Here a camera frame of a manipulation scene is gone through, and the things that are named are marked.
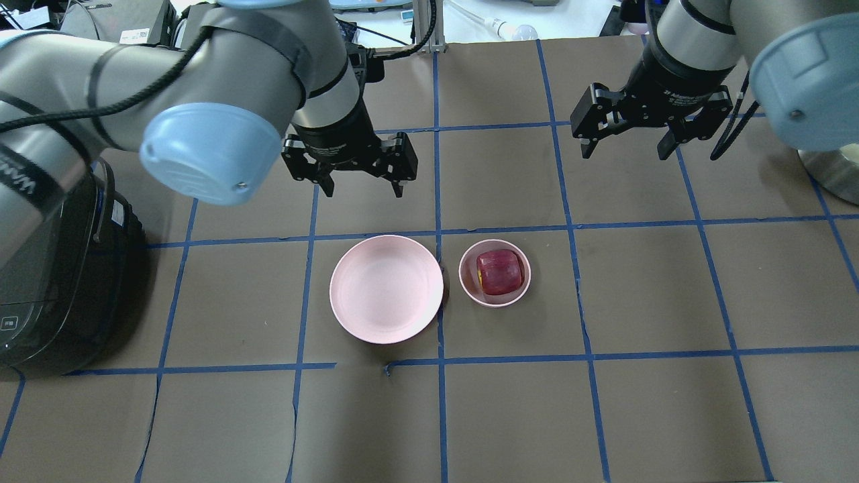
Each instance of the lab equipment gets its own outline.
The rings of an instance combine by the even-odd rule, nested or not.
[[[294,178],[329,196],[338,169],[402,196],[417,157],[405,133],[375,135],[362,86],[428,36],[394,54],[347,55],[325,0],[221,5],[184,53],[0,32],[0,267],[107,147],[138,150],[153,177],[213,204],[250,199],[282,153]]]
[[[488,30],[491,34],[497,35],[502,40],[536,40],[539,39],[537,35],[537,29],[527,25],[522,24],[516,26],[513,23],[497,19],[497,18],[489,18],[482,17],[473,11],[467,9],[462,6],[460,3],[454,0],[445,0],[451,7],[456,9],[456,11],[460,12],[465,18],[474,21],[478,25],[483,26]]]
[[[711,138],[734,106],[722,81],[741,55],[757,100],[712,158],[758,104],[776,134],[799,150],[838,150],[859,140],[859,1],[624,3],[625,20],[643,21],[629,14],[642,12],[651,35],[621,90],[593,83],[570,115],[583,157],[601,139],[633,127],[668,127],[657,145],[660,159],[694,138]]]
[[[87,172],[0,268],[0,381],[80,369],[115,333],[116,308],[139,277],[143,231],[99,164],[104,174]]]

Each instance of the blue tape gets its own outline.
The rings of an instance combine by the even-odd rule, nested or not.
[[[859,345],[817,345],[809,347],[772,347],[764,349],[739,349],[741,356],[774,356],[785,354],[833,354],[859,352]]]
[[[313,273],[314,265],[314,244],[316,242],[316,217],[319,212],[320,187],[314,185],[314,202],[310,210],[310,231],[308,233],[308,263],[304,268],[304,292],[302,294],[302,320],[298,330],[298,350],[295,355],[295,363],[297,369],[295,371],[295,382],[292,388],[292,408],[295,412],[295,430],[293,432],[292,453],[289,457],[289,469],[286,473],[286,483],[292,482],[293,462],[295,457],[295,442],[297,442],[298,432],[298,404],[301,400],[302,393],[302,366],[304,364],[304,339],[308,332],[308,310],[310,300],[310,278]]]
[[[189,247],[206,247],[211,245],[241,245],[245,243],[281,243],[281,242],[306,242],[306,236],[264,236],[260,238],[227,238],[222,240],[194,240],[189,241]]]
[[[847,247],[844,245],[844,239],[841,238],[841,232],[838,231],[838,226],[835,224],[835,219],[832,216],[832,213],[829,211],[829,205],[826,203],[826,199],[823,198],[823,192],[820,190],[820,185],[817,181],[812,177],[811,174],[808,174],[808,179],[811,181],[811,185],[814,188],[814,194],[817,195],[817,200],[820,202],[820,207],[823,209],[823,214],[827,222],[829,222],[829,228],[832,230],[832,235],[835,237],[835,242],[838,244],[838,250],[841,252],[841,258],[844,259],[844,264],[847,266],[847,272],[850,274],[850,278],[853,280],[853,286],[856,288],[856,292],[859,292],[859,277],[856,276],[856,268],[853,265],[853,262],[850,260],[850,254],[847,252]]]
[[[406,127],[403,129],[377,129],[375,130],[376,134],[396,134],[397,132],[406,132],[412,134],[413,132],[433,132],[435,131],[435,127]]]
[[[717,224],[747,224],[747,223],[788,223],[788,222],[820,222],[826,217],[766,217],[766,218],[726,218],[715,220],[701,220],[705,225]]]
[[[376,233],[353,233],[350,235],[317,235],[316,240],[360,240],[362,238],[370,238],[379,235],[399,235],[399,236],[433,236],[435,230],[414,230],[414,231],[380,231]]]
[[[149,416],[149,429],[146,431],[146,445],[143,446],[143,457],[140,458],[140,466],[134,473],[134,483],[140,483],[143,478],[143,465],[146,463],[146,456],[149,454],[149,444],[152,443],[152,430],[155,428],[155,413],[158,411],[158,396],[161,395],[161,375],[155,378],[155,400],[152,403],[152,414]]]
[[[616,223],[578,223],[574,229],[616,229],[616,228],[652,228],[660,226],[694,225],[695,220],[667,220],[661,222],[616,222]]]
[[[817,345],[799,347],[764,347],[753,349],[738,349],[741,356],[774,356],[785,354],[831,354],[841,352],[859,352],[859,345]],[[734,351],[718,349],[708,351],[662,351],[662,352],[607,352],[601,354],[545,354],[536,356],[472,356],[463,358],[445,358],[445,365],[468,364],[538,364],[546,362],[582,362],[582,361],[622,361],[642,359],[682,359],[682,358],[731,358]],[[392,361],[385,366],[390,372],[398,366],[437,365],[438,358],[403,359]]]
[[[15,391],[15,398],[12,400],[9,416],[6,417],[6,426],[3,427],[3,435],[0,437],[0,456],[3,456],[6,442],[9,441],[9,434],[12,432],[12,425],[15,423],[15,415],[18,413],[18,406],[21,404],[21,396],[24,394],[24,385],[27,383],[27,379],[23,373],[18,369],[11,369],[18,373],[18,389]]]
[[[725,333],[728,336],[728,343],[731,346],[731,353],[734,357],[734,365],[737,369],[737,377],[740,379],[740,389],[743,393],[743,399],[746,402],[746,410],[749,415],[749,423],[752,426],[752,434],[754,435],[755,444],[758,447],[761,466],[764,469],[764,476],[768,481],[772,481],[772,470],[770,468],[770,460],[766,455],[766,447],[764,439],[760,433],[758,425],[758,417],[754,411],[752,403],[752,394],[749,391],[748,382],[746,381],[746,372],[743,369],[743,363],[740,359],[740,354],[737,351],[737,341],[734,338],[734,329],[731,327],[731,319],[728,316],[728,306],[725,304],[725,297],[722,294],[722,284],[719,282],[719,275],[716,273],[716,263],[713,261],[713,253],[710,251],[710,243],[707,241],[707,233],[704,230],[704,222],[701,220],[701,212],[698,210],[698,202],[695,200],[695,192],[692,190],[689,173],[686,171],[686,164],[683,159],[683,151],[680,147],[676,150],[680,173],[683,174],[683,182],[686,186],[686,191],[689,194],[689,202],[691,203],[692,213],[695,215],[695,220],[698,222],[698,235],[701,237],[701,245],[704,247],[704,257],[707,259],[707,267],[710,269],[710,277],[713,281],[713,288],[716,291],[716,299],[719,302],[719,310],[722,312],[722,322],[725,325]]]
[[[723,358],[733,356],[730,350],[720,351],[666,351],[666,352],[613,352],[594,354],[597,361],[622,361],[640,359]]]
[[[262,372],[274,370],[318,370],[334,369],[337,363],[305,364],[245,364],[245,365],[203,365],[175,367],[131,367],[118,369],[84,369],[66,374],[71,376],[128,376],[133,374],[201,374],[216,372]]]
[[[188,225],[185,230],[185,246],[182,248],[182,258],[179,262],[179,271],[176,273],[176,284],[173,288],[173,300],[170,302],[170,311],[167,317],[167,326],[164,327],[164,339],[161,343],[161,356],[158,358],[158,369],[164,368],[164,363],[167,360],[167,351],[170,345],[170,335],[173,332],[173,320],[176,316],[176,306],[179,303],[179,292],[182,287],[182,277],[185,274],[185,263],[188,261],[187,243],[191,240],[191,232],[194,229],[194,218],[197,217],[197,199],[191,203],[191,212],[188,213]],[[143,448],[143,456],[140,458],[140,466],[137,467],[137,472],[134,475],[135,483],[140,483],[143,478],[143,466],[146,464],[146,456],[149,453],[149,442],[152,439],[152,428],[155,426],[155,413],[158,409],[158,395],[161,392],[161,373],[155,376],[155,403],[152,405],[152,418],[149,420],[149,429],[146,437],[146,446]]]
[[[433,99],[433,124],[435,133],[433,142],[435,144],[435,155],[433,166],[435,168],[435,192],[436,192],[436,260],[442,260],[442,153],[441,134],[439,128],[439,82],[438,82],[438,52],[432,54],[432,99]],[[445,380],[445,358],[444,358],[444,308],[438,309],[436,316],[436,331],[438,333],[438,432],[439,432],[439,456],[441,465],[441,483],[448,483],[448,392]]]
[[[443,229],[442,235],[467,235],[469,233],[526,233],[532,231],[564,231],[566,225],[545,225],[545,226],[511,226],[508,228],[454,228]]]
[[[539,40],[536,40],[537,56],[539,57],[540,72],[543,76],[543,87],[545,88],[546,102],[549,107],[549,120],[551,121],[551,140],[555,148],[555,163],[557,167],[557,179],[561,188],[561,200],[564,204],[564,216],[567,221],[567,236],[570,239],[570,258],[573,264],[573,275],[576,281],[576,300],[578,302],[579,319],[582,324],[582,342],[584,343],[585,354],[588,357],[588,381],[591,389],[591,402],[594,407],[594,425],[596,427],[597,445],[600,450],[600,463],[602,465],[602,478],[606,483],[611,483],[612,477],[608,466],[608,451],[606,449],[606,435],[602,425],[602,410],[600,409],[600,394],[597,389],[596,370],[594,368],[593,353],[591,351],[590,337],[588,336],[588,326],[585,323],[584,307],[582,306],[582,275],[579,270],[579,260],[576,250],[576,233],[573,228],[573,217],[570,212],[570,203],[567,200],[567,184],[564,178],[564,166],[561,161],[561,147],[557,139],[557,125],[555,121],[555,104],[551,98],[551,86],[549,84],[549,74],[545,67],[545,56],[543,55],[543,45]]]

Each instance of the pink bowl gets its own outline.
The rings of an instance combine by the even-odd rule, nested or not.
[[[349,333],[393,344],[421,332],[442,304],[442,269],[410,238],[381,235],[352,247],[334,268],[329,297]]]
[[[513,250],[513,253],[515,253],[522,262],[522,286],[504,295],[486,295],[478,281],[478,256],[492,250],[504,249]],[[466,294],[468,294],[474,302],[477,302],[484,307],[492,307],[493,309],[507,307],[511,303],[522,298],[528,290],[528,287],[531,285],[531,264],[528,263],[528,258],[519,249],[519,247],[509,241],[478,241],[471,245],[471,247],[462,255],[462,259],[460,260],[460,284],[462,284],[462,289],[466,291]]]

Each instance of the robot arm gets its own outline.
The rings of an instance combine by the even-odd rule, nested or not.
[[[295,178],[330,196],[332,170],[363,169],[402,194],[417,158],[404,133],[385,142],[374,134],[328,2],[221,5],[184,56],[51,31],[0,33],[0,267],[107,147],[139,150],[175,191],[234,205],[259,188],[291,122]],[[27,125],[45,112],[64,116]]]
[[[740,55],[785,143],[835,150],[859,139],[859,1],[637,1],[652,32],[641,60],[619,91],[592,84],[570,116],[585,158],[632,127],[668,127],[660,159],[712,137],[733,106],[721,84]]]

